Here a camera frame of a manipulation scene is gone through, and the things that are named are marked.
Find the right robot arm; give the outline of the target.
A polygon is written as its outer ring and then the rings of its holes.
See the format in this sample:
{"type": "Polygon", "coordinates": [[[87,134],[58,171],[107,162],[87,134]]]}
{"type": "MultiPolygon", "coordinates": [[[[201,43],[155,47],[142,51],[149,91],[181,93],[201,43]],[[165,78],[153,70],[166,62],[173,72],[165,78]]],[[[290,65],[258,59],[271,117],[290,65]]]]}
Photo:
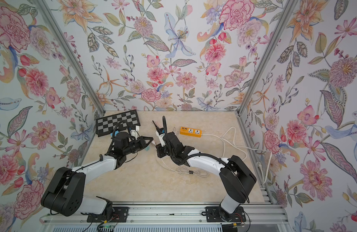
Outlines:
{"type": "Polygon", "coordinates": [[[215,217],[230,222],[241,204],[249,202],[249,195],[257,182],[256,177],[238,156],[220,158],[183,145],[174,132],[168,132],[166,117],[163,127],[157,129],[160,143],[156,145],[157,157],[168,156],[177,166],[195,167],[217,175],[226,190],[215,217]]]}

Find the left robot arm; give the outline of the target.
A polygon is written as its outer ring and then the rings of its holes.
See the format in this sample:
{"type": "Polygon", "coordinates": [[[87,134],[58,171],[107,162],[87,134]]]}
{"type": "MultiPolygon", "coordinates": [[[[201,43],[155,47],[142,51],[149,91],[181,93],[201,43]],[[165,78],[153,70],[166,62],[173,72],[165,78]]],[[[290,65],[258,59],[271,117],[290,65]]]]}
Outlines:
{"type": "Polygon", "coordinates": [[[147,148],[152,137],[141,136],[135,126],[118,132],[114,127],[111,143],[99,159],[73,169],[57,169],[41,198],[41,206],[50,214],[69,217],[73,214],[100,216],[110,220],[115,216],[112,201],[102,197],[84,195],[85,185],[99,176],[120,168],[127,161],[127,155],[137,154],[147,148]]]}

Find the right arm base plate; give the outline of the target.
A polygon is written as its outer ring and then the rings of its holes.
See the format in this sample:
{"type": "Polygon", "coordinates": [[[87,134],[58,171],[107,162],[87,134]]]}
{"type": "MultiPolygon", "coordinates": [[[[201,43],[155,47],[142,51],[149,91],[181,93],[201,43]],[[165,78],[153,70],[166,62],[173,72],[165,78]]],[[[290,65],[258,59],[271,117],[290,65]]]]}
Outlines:
{"type": "Polygon", "coordinates": [[[206,217],[207,222],[246,222],[246,215],[243,207],[239,206],[233,213],[228,213],[221,209],[219,206],[205,207],[205,211],[201,212],[201,215],[206,217]]]}

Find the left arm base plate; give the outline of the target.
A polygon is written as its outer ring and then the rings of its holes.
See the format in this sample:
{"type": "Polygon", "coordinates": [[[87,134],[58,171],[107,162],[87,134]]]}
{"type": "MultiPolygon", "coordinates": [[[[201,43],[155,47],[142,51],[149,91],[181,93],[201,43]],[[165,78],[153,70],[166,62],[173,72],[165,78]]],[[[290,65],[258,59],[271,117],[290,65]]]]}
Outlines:
{"type": "Polygon", "coordinates": [[[129,207],[116,207],[106,209],[102,214],[89,214],[87,222],[92,223],[119,223],[126,222],[129,213],[129,207]]]}

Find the black electric toothbrush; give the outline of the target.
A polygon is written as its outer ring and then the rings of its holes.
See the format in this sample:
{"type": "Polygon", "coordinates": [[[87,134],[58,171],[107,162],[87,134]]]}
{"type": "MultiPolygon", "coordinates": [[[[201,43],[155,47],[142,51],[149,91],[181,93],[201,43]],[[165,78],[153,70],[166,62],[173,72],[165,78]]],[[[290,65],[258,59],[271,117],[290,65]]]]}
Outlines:
{"type": "Polygon", "coordinates": [[[156,123],[155,123],[154,121],[152,121],[152,122],[153,122],[153,124],[154,124],[156,130],[159,130],[159,127],[156,125],[156,123]]]}

